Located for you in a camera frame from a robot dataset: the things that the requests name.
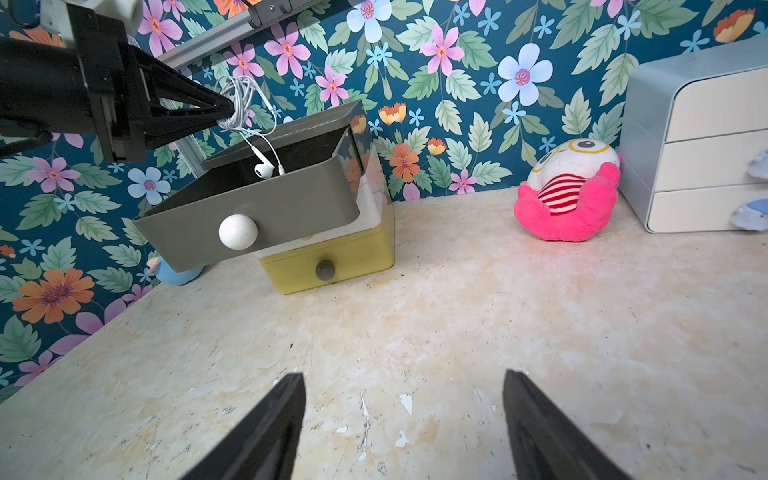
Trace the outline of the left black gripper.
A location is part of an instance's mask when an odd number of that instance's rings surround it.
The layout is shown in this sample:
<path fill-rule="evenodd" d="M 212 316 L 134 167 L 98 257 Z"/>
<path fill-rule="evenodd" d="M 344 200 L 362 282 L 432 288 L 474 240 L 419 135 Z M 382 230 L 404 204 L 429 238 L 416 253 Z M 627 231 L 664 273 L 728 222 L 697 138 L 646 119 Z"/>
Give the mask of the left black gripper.
<path fill-rule="evenodd" d="M 142 162 L 161 147 L 226 120 L 229 98 L 195 83 L 129 38 L 96 34 L 77 42 L 93 128 L 106 159 Z"/>

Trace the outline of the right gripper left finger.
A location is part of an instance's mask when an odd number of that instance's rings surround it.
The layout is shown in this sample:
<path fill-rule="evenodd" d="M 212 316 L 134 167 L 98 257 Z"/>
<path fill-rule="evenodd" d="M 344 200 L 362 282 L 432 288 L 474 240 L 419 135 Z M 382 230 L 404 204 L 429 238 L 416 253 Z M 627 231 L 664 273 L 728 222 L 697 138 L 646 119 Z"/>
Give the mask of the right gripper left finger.
<path fill-rule="evenodd" d="M 184 477 L 289 479 L 297 457 L 305 410 L 304 376 L 290 373 Z"/>

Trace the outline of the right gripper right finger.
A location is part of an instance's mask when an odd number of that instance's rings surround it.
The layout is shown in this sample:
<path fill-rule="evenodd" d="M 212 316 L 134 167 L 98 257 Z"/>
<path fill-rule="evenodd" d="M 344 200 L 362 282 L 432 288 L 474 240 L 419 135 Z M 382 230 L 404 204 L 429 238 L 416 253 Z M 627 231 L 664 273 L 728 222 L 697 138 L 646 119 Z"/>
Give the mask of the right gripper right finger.
<path fill-rule="evenodd" d="M 502 397 L 519 479 L 630 479 L 525 373 L 505 373 Z"/>

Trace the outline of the white earphones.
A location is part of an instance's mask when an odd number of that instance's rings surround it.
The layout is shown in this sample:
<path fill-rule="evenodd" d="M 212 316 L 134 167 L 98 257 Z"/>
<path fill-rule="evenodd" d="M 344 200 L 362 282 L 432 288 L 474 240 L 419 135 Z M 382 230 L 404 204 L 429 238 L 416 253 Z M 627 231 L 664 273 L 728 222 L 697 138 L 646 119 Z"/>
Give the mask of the white earphones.
<path fill-rule="evenodd" d="M 255 175 L 262 180 L 284 175 L 285 167 L 268 138 L 278 126 L 277 113 L 256 80 L 248 76 L 225 77 L 221 84 L 221 94 L 233 103 L 234 113 L 219 120 L 217 124 L 221 129 L 238 133 L 243 138 L 257 159 L 253 168 Z M 262 106 L 272 116 L 270 129 L 254 127 L 254 120 L 250 118 L 254 113 L 254 96 L 261 100 Z"/>

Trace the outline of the grey top drawer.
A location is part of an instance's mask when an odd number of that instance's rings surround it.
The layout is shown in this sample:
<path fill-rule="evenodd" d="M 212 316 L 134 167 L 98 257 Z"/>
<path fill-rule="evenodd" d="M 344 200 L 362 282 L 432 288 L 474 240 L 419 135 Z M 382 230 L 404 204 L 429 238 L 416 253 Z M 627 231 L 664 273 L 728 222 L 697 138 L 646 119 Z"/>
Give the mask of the grey top drawer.
<path fill-rule="evenodd" d="M 245 142 L 205 161 L 205 173 L 134 219 L 176 271 L 211 265 L 344 227 L 360 215 L 365 172 L 353 130 L 359 101 L 279 126 L 268 136 L 286 173 L 268 180 Z"/>

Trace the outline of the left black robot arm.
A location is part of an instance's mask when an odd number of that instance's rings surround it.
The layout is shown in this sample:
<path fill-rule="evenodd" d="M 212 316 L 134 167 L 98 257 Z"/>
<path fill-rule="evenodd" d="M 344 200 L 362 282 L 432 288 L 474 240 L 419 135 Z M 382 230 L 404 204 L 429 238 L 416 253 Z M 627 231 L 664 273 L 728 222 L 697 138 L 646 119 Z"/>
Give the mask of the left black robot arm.
<path fill-rule="evenodd" d="M 63 46 L 1 40 L 4 156 L 40 148 L 56 133 L 95 135 L 112 162 L 230 118 L 233 102 L 130 43 L 150 10 L 141 1 L 43 1 L 39 25 Z"/>

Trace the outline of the three-tier colored drawer cabinet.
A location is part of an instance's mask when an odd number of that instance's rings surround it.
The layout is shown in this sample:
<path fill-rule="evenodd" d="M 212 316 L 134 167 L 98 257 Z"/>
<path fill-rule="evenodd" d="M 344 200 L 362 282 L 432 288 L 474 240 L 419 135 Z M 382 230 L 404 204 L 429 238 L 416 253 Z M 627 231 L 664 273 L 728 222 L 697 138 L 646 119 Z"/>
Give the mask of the three-tier colored drawer cabinet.
<path fill-rule="evenodd" d="M 393 266 L 394 208 L 361 101 L 281 125 L 202 167 L 135 219 L 173 270 L 252 254 L 286 295 Z"/>

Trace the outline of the white blue drawer cabinet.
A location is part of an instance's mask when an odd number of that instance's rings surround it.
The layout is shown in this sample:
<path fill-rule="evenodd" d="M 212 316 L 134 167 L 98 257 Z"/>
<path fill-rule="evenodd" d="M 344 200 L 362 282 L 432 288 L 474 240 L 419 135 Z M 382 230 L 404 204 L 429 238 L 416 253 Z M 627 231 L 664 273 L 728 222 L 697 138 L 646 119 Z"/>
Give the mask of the white blue drawer cabinet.
<path fill-rule="evenodd" d="M 618 151 L 648 231 L 766 231 L 766 37 L 638 66 Z"/>

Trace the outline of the pink pig plush toy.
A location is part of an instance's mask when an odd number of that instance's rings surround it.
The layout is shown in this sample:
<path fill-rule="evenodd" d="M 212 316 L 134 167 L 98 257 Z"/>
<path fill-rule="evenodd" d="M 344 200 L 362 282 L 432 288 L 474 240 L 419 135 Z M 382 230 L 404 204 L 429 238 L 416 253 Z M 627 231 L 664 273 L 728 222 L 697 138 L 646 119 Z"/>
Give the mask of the pink pig plush toy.
<path fill-rule="evenodd" d="M 149 272 L 161 282 L 174 286 L 183 286 L 198 278 L 203 268 L 176 272 L 162 257 L 153 257 L 147 261 Z"/>

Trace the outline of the pink white plush toy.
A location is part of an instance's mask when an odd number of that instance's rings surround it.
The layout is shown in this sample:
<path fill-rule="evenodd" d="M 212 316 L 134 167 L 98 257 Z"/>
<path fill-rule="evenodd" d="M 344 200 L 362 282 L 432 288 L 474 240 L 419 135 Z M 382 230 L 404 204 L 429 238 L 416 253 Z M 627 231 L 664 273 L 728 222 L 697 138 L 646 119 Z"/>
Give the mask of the pink white plush toy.
<path fill-rule="evenodd" d="M 545 154 L 518 188 L 517 221 L 545 241 L 583 242 L 610 223 L 621 156 L 609 144 L 569 140 Z"/>

